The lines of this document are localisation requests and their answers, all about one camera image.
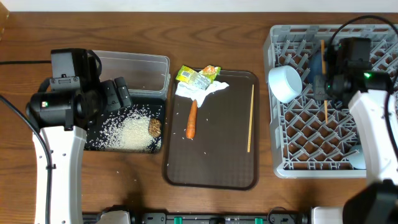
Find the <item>wooden table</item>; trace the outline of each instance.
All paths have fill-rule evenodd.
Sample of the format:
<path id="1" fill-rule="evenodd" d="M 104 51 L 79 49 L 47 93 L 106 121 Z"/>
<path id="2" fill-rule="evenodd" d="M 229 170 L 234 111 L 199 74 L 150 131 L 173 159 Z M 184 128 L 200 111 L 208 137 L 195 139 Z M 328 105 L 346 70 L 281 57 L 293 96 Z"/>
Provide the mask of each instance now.
<path id="1" fill-rule="evenodd" d="M 342 206 L 364 179 L 280 179 L 272 170 L 269 97 L 262 45 L 276 24 L 342 24 L 359 14 L 326 13 L 16 13 L 6 22 L 0 60 L 50 60 L 52 49 L 80 47 L 166 55 L 175 76 L 182 65 L 221 65 L 249 70 L 260 80 L 260 178 L 249 191 L 174 187 L 162 178 L 159 154 L 85 151 L 82 209 L 100 212 L 114 204 L 139 211 L 266 213 L 272 207 L 307 210 Z M 398 22 L 398 14 L 384 14 Z M 0 94 L 24 111 L 50 65 L 0 67 Z M 33 223 L 36 161 L 32 133 L 0 104 L 0 217 Z"/>

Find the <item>white bowl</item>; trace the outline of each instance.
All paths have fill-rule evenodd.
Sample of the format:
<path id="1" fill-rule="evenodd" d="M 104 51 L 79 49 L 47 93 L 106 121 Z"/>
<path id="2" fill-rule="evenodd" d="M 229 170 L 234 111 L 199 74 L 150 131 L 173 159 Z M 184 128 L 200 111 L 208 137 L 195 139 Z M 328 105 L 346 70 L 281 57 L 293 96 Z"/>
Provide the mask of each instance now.
<path id="1" fill-rule="evenodd" d="M 366 169 L 365 156 L 363 154 L 362 145 L 355 145 L 349 149 L 349 152 L 357 151 L 357 153 L 347 156 L 349 163 L 356 169 Z"/>
<path id="2" fill-rule="evenodd" d="M 268 84 L 274 96 L 282 103 L 292 101 L 303 90 L 299 73 L 288 65 L 271 69 Z"/>

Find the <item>white wall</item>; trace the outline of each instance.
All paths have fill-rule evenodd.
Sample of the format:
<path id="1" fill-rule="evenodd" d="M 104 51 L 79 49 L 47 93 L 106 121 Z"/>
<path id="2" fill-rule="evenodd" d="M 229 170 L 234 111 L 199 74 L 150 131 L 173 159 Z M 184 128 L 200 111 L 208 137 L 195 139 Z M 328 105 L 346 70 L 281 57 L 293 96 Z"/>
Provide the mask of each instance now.
<path id="1" fill-rule="evenodd" d="M 0 0 L 10 11 L 398 12 L 398 0 Z"/>

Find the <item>rice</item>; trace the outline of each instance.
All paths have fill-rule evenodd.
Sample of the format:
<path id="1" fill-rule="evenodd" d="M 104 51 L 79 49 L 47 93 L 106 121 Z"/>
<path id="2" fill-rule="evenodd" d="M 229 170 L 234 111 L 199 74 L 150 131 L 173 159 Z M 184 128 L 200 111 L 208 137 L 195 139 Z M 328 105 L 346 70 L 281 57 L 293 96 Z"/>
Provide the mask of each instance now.
<path id="1" fill-rule="evenodd" d="M 150 122 L 149 108 L 124 110 L 118 116 L 109 116 L 102 124 L 100 138 L 94 147 L 102 151 L 153 152 L 159 150 L 161 138 L 153 138 L 148 133 Z"/>

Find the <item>gray dish rack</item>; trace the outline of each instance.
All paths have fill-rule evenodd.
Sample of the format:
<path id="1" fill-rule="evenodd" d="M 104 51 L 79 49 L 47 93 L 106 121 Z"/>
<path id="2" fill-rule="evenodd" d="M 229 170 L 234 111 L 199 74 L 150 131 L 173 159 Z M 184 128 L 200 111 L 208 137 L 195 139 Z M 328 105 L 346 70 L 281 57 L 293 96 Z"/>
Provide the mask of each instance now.
<path id="1" fill-rule="evenodd" d="M 290 65 L 300 74 L 303 85 L 302 94 L 290 103 L 281 103 L 269 91 L 272 162 L 280 178 L 366 177 L 365 170 L 354 169 L 347 159 L 356 153 L 349 149 L 359 143 L 353 117 L 348 109 L 334 110 L 329 102 L 326 124 L 323 102 L 313 99 L 312 84 L 306 80 L 308 62 L 320 49 L 320 40 L 328 43 L 339 26 L 273 26 L 264 43 L 266 82 L 270 69 Z M 348 25 L 338 33 L 333 45 L 346 37 L 370 38 L 373 70 L 395 74 L 398 41 L 389 26 Z"/>

